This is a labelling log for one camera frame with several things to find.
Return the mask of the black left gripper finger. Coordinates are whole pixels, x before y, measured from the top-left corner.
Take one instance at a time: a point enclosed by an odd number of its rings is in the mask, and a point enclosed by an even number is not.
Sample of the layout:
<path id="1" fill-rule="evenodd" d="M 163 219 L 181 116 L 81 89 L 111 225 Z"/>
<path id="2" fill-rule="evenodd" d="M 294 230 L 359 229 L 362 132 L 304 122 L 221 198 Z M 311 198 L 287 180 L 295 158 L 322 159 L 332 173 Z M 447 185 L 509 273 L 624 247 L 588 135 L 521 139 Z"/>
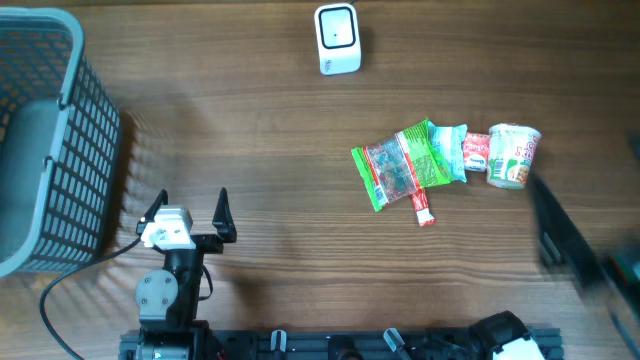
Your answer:
<path id="1" fill-rule="evenodd" d="M 223 243 L 235 243 L 237 241 L 237 229 L 233 221 L 225 187 L 220 190 L 212 225 L 216 228 L 217 235 Z"/>
<path id="2" fill-rule="evenodd" d="M 144 215 L 137 222 L 135 233 L 137 235 L 141 235 L 144 232 L 146 226 L 149 223 L 152 223 L 154 221 L 154 217 L 158 212 L 158 210 L 161 208 L 161 206 L 167 205 L 167 204 L 168 204 L 168 193 L 165 189 L 162 189 L 157 195 L 156 199 L 151 204 L 151 206 L 147 209 Z"/>

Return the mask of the green candy bag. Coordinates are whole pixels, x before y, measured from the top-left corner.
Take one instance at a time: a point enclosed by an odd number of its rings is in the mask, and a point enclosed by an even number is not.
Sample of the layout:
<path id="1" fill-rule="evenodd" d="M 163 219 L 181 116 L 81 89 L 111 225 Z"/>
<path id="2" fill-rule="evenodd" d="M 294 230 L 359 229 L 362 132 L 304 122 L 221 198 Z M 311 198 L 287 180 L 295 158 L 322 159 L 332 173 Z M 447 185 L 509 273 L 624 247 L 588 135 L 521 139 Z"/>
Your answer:
<path id="1" fill-rule="evenodd" d="M 453 181 L 444 156 L 429 141 L 428 123 L 426 118 L 386 140 L 351 150 L 376 212 L 419 190 Z"/>

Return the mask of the red chocolate bar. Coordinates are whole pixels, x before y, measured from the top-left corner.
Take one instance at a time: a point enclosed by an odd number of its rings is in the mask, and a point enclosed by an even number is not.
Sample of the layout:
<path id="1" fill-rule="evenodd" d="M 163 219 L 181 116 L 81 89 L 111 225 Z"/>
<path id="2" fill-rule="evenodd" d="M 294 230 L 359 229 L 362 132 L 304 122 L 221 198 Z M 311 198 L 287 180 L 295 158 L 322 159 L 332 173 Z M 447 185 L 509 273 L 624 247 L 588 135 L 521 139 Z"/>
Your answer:
<path id="1" fill-rule="evenodd" d="M 411 200 L 418 224 L 421 227 L 431 226 L 436 223 L 435 217 L 431 214 L 428 197 L 424 189 L 420 189 L 412 194 Z"/>

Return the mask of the teal snack packet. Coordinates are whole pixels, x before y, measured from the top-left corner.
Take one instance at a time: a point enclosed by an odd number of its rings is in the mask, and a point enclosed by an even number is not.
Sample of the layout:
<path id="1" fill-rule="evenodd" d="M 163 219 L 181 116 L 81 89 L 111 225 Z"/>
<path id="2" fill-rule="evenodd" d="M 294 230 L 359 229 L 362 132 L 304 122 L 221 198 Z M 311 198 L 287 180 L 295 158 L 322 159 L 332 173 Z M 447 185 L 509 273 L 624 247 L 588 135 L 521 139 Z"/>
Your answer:
<path id="1" fill-rule="evenodd" d="M 452 180 L 466 183 L 463 142 L 468 130 L 467 125 L 436 126 L 429 121 L 427 126 L 429 141 L 446 161 Z"/>

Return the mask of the red tissue pack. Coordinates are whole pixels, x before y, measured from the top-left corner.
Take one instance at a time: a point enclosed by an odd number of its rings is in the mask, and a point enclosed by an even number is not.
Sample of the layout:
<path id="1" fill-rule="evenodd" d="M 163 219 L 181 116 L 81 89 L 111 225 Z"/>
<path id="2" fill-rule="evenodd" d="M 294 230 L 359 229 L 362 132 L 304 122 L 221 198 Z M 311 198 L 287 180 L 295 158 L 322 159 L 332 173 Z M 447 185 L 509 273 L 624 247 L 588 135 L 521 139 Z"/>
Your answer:
<path id="1" fill-rule="evenodd" d="M 464 168 L 467 171 L 485 172 L 489 152 L 489 135 L 468 132 L 463 142 Z"/>

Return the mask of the instant noodle cup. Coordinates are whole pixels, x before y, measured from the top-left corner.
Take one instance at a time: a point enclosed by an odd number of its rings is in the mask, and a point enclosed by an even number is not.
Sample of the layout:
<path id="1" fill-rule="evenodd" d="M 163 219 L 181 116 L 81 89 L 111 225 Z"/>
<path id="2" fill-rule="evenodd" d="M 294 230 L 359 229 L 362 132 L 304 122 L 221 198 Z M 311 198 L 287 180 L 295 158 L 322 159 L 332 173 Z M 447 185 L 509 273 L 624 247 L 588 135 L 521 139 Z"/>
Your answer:
<path id="1" fill-rule="evenodd" d="M 489 129 L 487 182 L 504 189 L 523 189 L 541 134 L 534 128 L 501 123 Z"/>

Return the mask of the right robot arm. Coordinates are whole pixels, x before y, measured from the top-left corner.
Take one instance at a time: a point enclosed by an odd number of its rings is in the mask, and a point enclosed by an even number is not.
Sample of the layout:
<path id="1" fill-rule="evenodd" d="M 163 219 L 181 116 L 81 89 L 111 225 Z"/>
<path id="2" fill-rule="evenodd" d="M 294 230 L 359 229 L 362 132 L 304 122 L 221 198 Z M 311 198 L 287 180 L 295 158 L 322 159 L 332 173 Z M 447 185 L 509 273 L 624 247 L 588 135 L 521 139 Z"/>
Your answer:
<path id="1" fill-rule="evenodd" d="M 571 270 L 585 300 L 603 300 L 632 356 L 639 357 L 639 244 L 606 255 L 588 244 L 543 178 L 529 174 L 526 189 L 538 230 L 538 249 L 547 268 Z"/>

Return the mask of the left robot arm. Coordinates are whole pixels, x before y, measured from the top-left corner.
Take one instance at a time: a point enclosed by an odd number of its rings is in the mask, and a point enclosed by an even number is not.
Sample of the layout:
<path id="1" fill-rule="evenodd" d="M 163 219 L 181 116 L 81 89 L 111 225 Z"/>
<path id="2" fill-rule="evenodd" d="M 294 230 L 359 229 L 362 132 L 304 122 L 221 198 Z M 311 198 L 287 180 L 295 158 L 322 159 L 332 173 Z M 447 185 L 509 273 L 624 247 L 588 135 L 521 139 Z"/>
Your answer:
<path id="1" fill-rule="evenodd" d="M 163 267 L 145 274 L 135 291 L 140 330 L 129 345 L 120 345 L 121 359 L 223 359 L 224 348 L 197 308 L 206 299 L 201 280 L 209 280 L 207 254 L 221 254 L 237 241 L 228 193 L 221 189 L 212 218 L 213 233 L 194 234 L 193 219 L 182 205 L 168 203 L 163 190 L 136 226 L 147 248 L 164 256 Z"/>

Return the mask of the white barcode scanner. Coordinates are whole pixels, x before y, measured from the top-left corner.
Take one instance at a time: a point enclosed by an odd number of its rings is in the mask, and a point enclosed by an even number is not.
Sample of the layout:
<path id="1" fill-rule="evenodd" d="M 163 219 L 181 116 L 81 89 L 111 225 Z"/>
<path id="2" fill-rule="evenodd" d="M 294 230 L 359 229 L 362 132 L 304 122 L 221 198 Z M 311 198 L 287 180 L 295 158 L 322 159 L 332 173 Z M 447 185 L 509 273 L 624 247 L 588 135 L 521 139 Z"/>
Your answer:
<path id="1" fill-rule="evenodd" d="M 356 72 L 362 49 L 355 7 L 351 3 L 320 6 L 314 13 L 319 69 L 325 76 Z"/>

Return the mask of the grey plastic basket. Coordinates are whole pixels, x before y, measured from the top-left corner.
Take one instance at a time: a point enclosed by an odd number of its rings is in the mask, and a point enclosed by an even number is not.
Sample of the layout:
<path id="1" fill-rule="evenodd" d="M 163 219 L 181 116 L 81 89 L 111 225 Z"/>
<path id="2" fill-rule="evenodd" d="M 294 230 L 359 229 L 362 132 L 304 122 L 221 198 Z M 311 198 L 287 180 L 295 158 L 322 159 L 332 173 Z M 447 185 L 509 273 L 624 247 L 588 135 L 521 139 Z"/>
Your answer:
<path id="1" fill-rule="evenodd" d="M 119 111 L 56 8 L 1 10 L 1 274 L 97 257 L 115 179 Z"/>

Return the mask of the black mounting rail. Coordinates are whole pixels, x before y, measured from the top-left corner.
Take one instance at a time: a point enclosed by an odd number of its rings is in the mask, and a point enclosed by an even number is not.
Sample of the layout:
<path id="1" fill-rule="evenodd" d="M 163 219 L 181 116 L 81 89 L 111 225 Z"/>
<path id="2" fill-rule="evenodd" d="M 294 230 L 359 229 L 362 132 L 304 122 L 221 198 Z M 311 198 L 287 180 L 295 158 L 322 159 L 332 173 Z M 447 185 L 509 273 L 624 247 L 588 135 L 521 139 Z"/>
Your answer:
<path id="1" fill-rule="evenodd" d="M 534 340 L 547 360 L 563 360 L 565 352 L 560 330 L 533 328 Z M 226 359 L 268 360 L 275 357 L 271 351 L 271 334 L 255 331 L 216 331 Z M 422 331 L 403 331 L 405 349 L 413 359 L 467 359 L 469 355 L 456 346 L 469 340 L 463 328 L 432 328 Z M 339 343 L 351 345 L 366 359 L 397 359 L 383 339 L 381 332 L 289 332 L 284 359 L 329 360 L 329 352 Z"/>

